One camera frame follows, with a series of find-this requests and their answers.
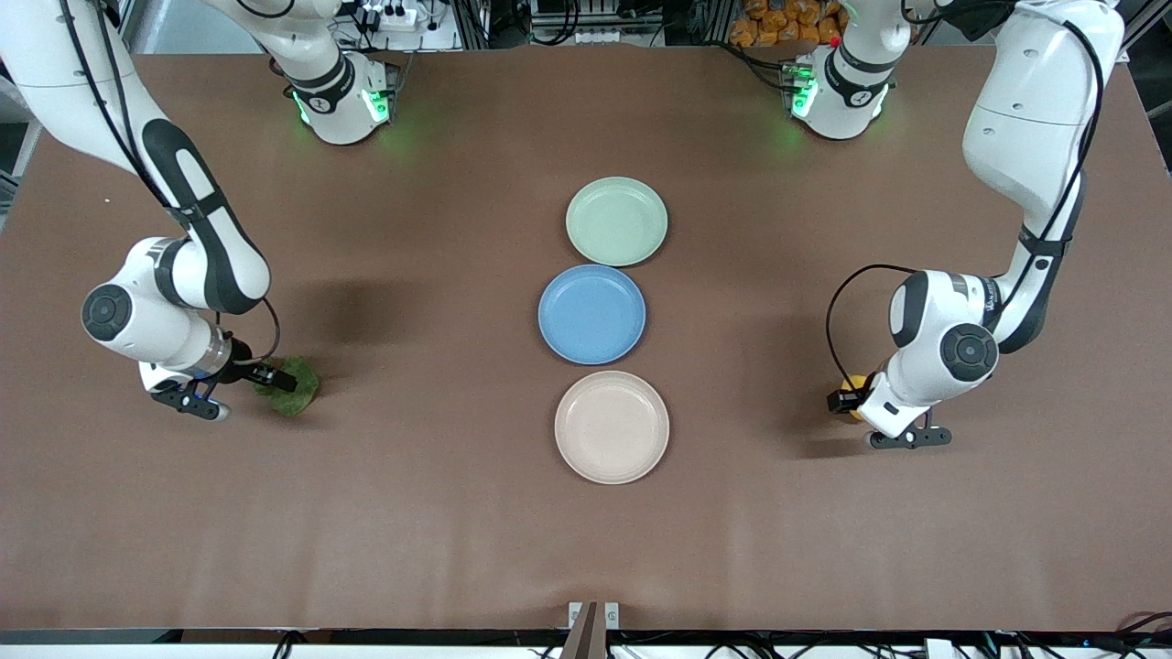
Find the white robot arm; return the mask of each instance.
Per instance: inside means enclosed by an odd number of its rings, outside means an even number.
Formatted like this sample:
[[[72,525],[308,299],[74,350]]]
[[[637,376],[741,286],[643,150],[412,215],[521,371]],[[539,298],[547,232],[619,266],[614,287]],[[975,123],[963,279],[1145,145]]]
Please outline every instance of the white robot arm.
[[[856,6],[841,47],[819,48],[806,62],[817,82],[793,111],[819,134],[852,137],[880,111],[908,38],[901,11],[887,11],[897,4],[883,5],[873,13],[866,2]],[[1014,257],[999,277],[924,271],[897,288],[888,312],[895,354],[861,388],[849,385],[829,398],[832,412],[857,412],[875,429],[867,436],[875,448],[950,440],[946,429],[914,423],[1038,335],[1078,219],[1082,163],[1123,20],[1099,0],[1027,0],[1006,4],[1010,9],[963,150],[969,169],[1024,211]],[[943,13],[959,12],[954,2]],[[865,32],[860,25],[874,29],[852,38]]]
[[[257,8],[278,2],[285,8],[273,14]],[[384,91],[368,84],[384,66],[357,54],[343,57],[329,36],[340,2],[218,5],[270,48],[287,75],[313,79],[289,81],[305,94],[302,114],[313,117],[307,123],[322,140],[361,140],[387,120],[372,113],[366,94],[367,88]],[[137,175],[186,231],[182,239],[138,242],[114,278],[89,293],[82,324],[90,337],[138,361],[155,400],[203,419],[229,414],[210,396],[219,383],[247,379],[293,390],[293,378],[261,364],[246,344],[198,313],[241,314],[261,301],[268,306],[268,265],[195,144],[143,87],[103,5],[5,0],[0,26],[0,60],[46,129],[66,145]],[[389,100],[375,101],[386,111]]]

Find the table surface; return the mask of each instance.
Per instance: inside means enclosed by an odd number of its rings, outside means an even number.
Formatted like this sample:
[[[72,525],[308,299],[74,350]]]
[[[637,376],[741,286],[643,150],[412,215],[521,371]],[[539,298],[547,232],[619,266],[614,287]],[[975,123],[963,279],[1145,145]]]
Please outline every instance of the table surface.
[[[393,128],[319,142],[260,56],[151,57],[273,269],[284,354],[322,396],[247,386],[177,416],[79,324],[136,240],[178,235],[131,176],[50,138],[0,236],[0,626],[547,627],[571,600],[643,629],[1115,629],[1166,609],[1172,185],[1124,68],[1040,340],[941,405],[955,440],[872,451],[825,412],[826,303],[872,261],[996,273],[1020,210],[960,142],[992,63],[914,48],[861,137],[819,140],[717,50],[418,59]],[[613,368],[672,414],[660,466],[561,461],[566,364],[534,318],[582,263],[564,212],[602,176],[669,236],[627,272],[649,324]],[[895,274],[839,303],[845,362],[893,349]],[[253,346],[264,310],[227,319]]]

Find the plate rim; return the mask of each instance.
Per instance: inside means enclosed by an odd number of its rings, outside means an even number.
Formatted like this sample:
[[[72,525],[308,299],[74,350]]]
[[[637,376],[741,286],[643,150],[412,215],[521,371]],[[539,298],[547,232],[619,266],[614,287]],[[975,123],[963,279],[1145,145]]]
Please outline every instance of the plate rim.
[[[659,240],[655,242],[655,245],[650,249],[650,251],[648,251],[647,253],[640,256],[639,258],[636,258],[636,259],[634,259],[632,261],[606,263],[606,261],[598,260],[597,258],[594,258],[591,254],[588,254],[586,252],[586,250],[584,250],[581,247],[581,245],[578,244],[578,240],[574,240],[574,232],[571,230],[571,224],[573,222],[573,218],[572,218],[571,213],[572,213],[572,211],[574,209],[574,203],[578,202],[578,199],[582,195],[585,195],[591,188],[597,186],[597,185],[602,185],[602,184],[606,184],[606,183],[612,183],[612,184],[621,183],[624,185],[627,185],[628,188],[635,188],[635,189],[639,189],[641,191],[645,191],[645,192],[649,193],[650,197],[653,199],[655,199],[656,211],[659,211],[659,212],[656,212],[656,217],[662,217],[663,218],[663,222],[662,222],[662,225],[663,225],[662,236],[660,236]],[[578,253],[581,254],[582,257],[590,259],[592,263],[597,263],[599,265],[605,265],[605,266],[608,266],[608,267],[627,267],[627,266],[635,265],[638,263],[642,263],[642,261],[652,258],[652,256],[654,256],[655,252],[657,252],[661,246],[663,246],[663,242],[667,240],[667,230],[668,230],[668,225],[670,224],[669,220],[670,220],[670,218],[668,217],[667,204],[663,203],[663,197],[661,197],[660,193],[656,192],[654,188],[652,188],[650,185],[643,183],[642,181],[639,181],[638,178],[632,178],[629,176],[605,176],[602,178],[598,178],[598,179],[591,181],[586,185],[582,185],[581,189],[578,190],[578,192],[575,192],[574,196],[570,199],[570,205],[566,206],[566,236],[570,237],[570,244],[573,245],[574,250],[577,250]]]
[[[559,433],[560,428],[564,424],[565,417],[568,414],[571,395],[574,394],[577,390],[591,385],[592,380],[599,380],[602,378],[612,378],[612,379],[616,378],[618,380],[626,380],[627,382],[635,385],[634,388],[641,388],[643,392],[650,393],[652,408],[655,410],[656,416],[659,416],[663,421],[663,441],[659,448],[657,454],[655,455],[655,460],[649,462],[649,467],[647,467],[647,469],[643,469],[635,476],[632,476],[626,480],[601,481],[587,476],[586,474],[582,474],[577,467],[574,467],[573,462],[571,462],[570,458],[566,456],[565,448],[563,448],[561,433]],[[573,470],[574,474],[578,474],[582,478],[586,478],[587,481],[592,483],[598,483],[600,485],[626,485],[650,474],[656,467],[659,467],[659,463],[663,460],[663,455],[667,453],[667,446],[672,441],[672,415],[667,409],[667,403],[663,401],[663,396],[661,396],[659,390],[654,386],[652,386],[652,383],[648,382],[647,380],[643,380],[639,375],[635,375],[634,373],[628,373],[626,371],[616,371],[616,369],[597,371],[594,373],[579,378],[577,381],[574,381],[573,385],[570,386],[568,389],[566,389],[566,393],[561,395],[561,400],[558,401],[558,409],[553,416],[553,441],[558,447],[558,453],[561,455],[561,461],[565,462],[566,466],[570,467],[570,469]]]
[[[638,327],[633,332],[633,337],[632,337],[632,340],[631,340],[629,345],[627,345],[622,349],[622,352],[620,352],[618,355],[615,355],[612,359],[607,359],[605,361],[581,361],[581,360],[571,358],[570,355],[565,354],[564,352],[561,352],[560,349],[558,349],[557,346],[553,345],[553,341],[550,340],[550,332],[546,330],[546,326],[545,326],[545,317],[546,317],[545,310],[548,306],[547,303],[546,303],[546,300],[548,299],[550,291],[553,288],[553,285],[559,279],[561,279],[563,277],[566,277],[571,272],[581,271],[581,270],[586,270],[586,269],[590,269],[593,272],[598,272],[598,269],[605,269],[605,272],[607,273],[608,277],[614,277],[615,274],[618,274],[620,277],[620,281],[624,284],[624,286],[622,286],[624,290],[626,290],[628,292],[629,291],[634,291],[635,292],[635,295],[636,295],[635,299],[639,300],[639,310],[641,311],[641,313],[639,313]],[[631,351],[635,349],[635,346],[638,346],[639,341],[642,340],[643,332],[647,331],[647,300],[646,300],[646,298],[643,298],[643,291],[639,287],[638,284],[635,284],[634,279],[632,279],[629,276],[627,276],[626,272],[622,272],[621,270],[618,270],[618,269],[615,269],[613,266],[602,265],[602,264],[599,264],[599,263],[582,263],[582,264],[578,264],[578,265],[572,266],[572,267],[567,267],[566,270],[563,270],[553,279],[551,279],[548,284],[545,285],[545,288],[541,291],[541,298],[537,301],[537,327],[538,327],[538,333],[541,334],[541,339],[545,341],[545,345],[548,346],[550,349],[552,349],[554,352],[554,354],[557,354],[558,356],[560,356],[561,359],[564,359],[564,360],[566,360],[566,361],[568,361],[571,364],[577,364],[577,365],[580,365],[580,366],[602,366],[604,364],[613,364],[613,362],[622,359],[624,356],[626,356],[627,353],[629,353]]]

